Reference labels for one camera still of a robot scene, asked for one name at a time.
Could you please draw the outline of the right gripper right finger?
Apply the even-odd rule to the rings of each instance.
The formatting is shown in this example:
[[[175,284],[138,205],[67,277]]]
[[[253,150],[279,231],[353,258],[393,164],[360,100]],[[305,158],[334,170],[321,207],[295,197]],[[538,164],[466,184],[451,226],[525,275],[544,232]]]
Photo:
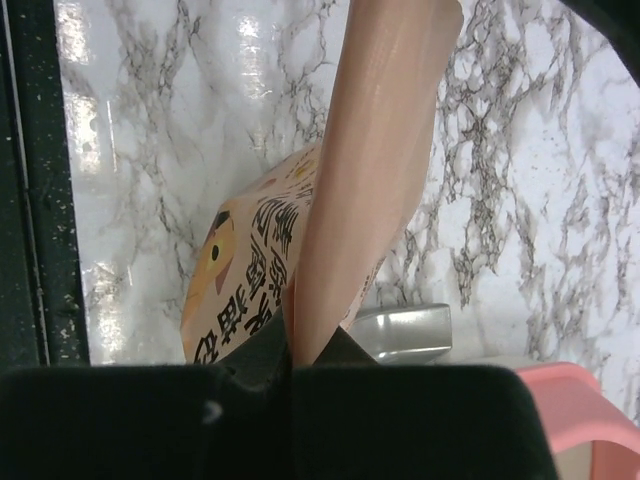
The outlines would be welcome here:
[[[331,339],[313,363],[314,367],[371,367],[378,366],[372,358],[342,327],[338,327]]]

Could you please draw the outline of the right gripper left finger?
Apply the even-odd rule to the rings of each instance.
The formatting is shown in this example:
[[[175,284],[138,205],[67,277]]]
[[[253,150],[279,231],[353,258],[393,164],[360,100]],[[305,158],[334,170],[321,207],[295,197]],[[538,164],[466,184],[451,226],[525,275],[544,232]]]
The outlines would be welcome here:
[[[246,388],[273,388],[291,372],[283,312],[275,314],[262,328],[219,362]]]

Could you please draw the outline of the silver metal scoop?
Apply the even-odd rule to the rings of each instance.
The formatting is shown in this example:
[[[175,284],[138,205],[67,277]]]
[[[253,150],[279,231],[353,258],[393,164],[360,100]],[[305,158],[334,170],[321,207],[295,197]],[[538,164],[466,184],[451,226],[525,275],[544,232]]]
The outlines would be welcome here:
[[[346,328],[380,364],[425,365],[453,345],[451,310],[443,303],[361,311]]]

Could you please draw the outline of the orange cat litter bag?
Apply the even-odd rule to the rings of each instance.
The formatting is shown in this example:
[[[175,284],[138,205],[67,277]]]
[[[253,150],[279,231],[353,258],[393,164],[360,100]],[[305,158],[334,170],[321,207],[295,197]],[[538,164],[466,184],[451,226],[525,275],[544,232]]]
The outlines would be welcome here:
[[[322,140],[219,208],[189,285],[185,357],[221,361],[269,325],[312,364],[353,322],[422,197],[456,1],[354,1]]]

